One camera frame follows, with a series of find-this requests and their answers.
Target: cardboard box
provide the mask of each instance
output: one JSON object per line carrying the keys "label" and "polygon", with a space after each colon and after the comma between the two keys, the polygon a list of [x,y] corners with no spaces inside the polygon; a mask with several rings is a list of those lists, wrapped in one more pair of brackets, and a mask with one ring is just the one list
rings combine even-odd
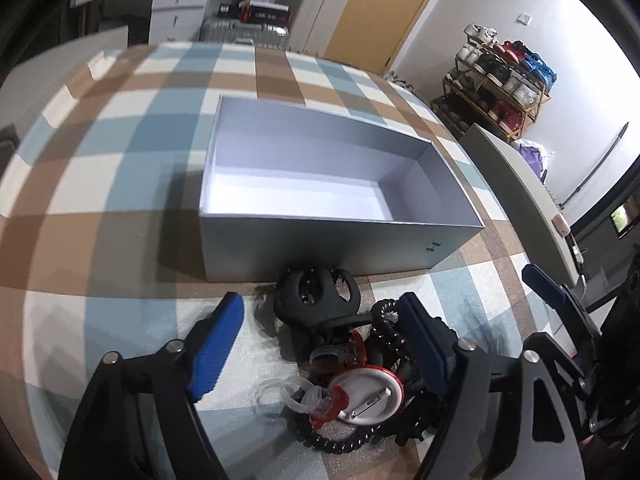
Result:
{"label": "cardboard box", "polygon": [[433,267],[484,225],[436,147],[369,121],[222,98],[200,229],[211,282]]}

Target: wooden door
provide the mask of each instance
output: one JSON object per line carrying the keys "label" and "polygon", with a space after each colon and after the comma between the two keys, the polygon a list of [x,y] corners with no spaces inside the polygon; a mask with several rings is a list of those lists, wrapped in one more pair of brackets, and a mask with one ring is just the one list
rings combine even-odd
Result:
{"label": "wooden door", "polygon": [[349,0],[325,57],[382,74],[425,0]]}

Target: checkered tablecloth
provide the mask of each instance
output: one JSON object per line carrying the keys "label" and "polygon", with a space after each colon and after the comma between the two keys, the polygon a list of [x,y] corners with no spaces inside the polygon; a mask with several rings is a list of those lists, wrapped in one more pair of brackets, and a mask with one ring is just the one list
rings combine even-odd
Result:
{"label": "checkered tablecloth", "polygon": [[267,98],[432,140],[486,228],[435,269],[358,280],[363,305],[414,291],[460,336],[517,355],[545,307],[487,183],[426,106],[378,76],[298,54],[173,43],[103,52],[42,111],[0,183],[0,415],[43,478],[100,357],[183,337],[224,292],[246,319],[198,404],[231,478],[411,478],[424,445],[382,440],[345,456],[295,441],[257,392],[297,372],[281,354],[271,285],[204,281],[198,194],[220,96]]}

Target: wall switch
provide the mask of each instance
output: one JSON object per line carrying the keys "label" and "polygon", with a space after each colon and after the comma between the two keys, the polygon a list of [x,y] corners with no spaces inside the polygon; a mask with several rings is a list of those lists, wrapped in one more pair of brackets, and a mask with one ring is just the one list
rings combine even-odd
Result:
{"label": "wall switch", "polygon": [[522,23],[523,25],[529,25],[529,23],[531,23],[531,16],[529,16],[528,14],[521,14],[520,16],[518,16],[518,22]]}

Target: blue gripper pad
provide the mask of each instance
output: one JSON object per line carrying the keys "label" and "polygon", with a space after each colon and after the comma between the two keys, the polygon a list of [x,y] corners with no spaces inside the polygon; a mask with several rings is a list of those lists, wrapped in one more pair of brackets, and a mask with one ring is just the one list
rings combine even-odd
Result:
{"label": "blue gripper pad", "polygon": [[396,301],[396,310],[396,329],[409,345],[425,388],[444,400],[449,391],[449,378],[456,367],[453,349],[458,341],[456,332],[440,318],[431,317],[412,292]]}
{"label": "blue gripper pad", "polygon": [[193,360],[189,395],[192,402],[216,386],[244,319],[242,297],[228,292],[213,313],[197,322],[185,339]]}

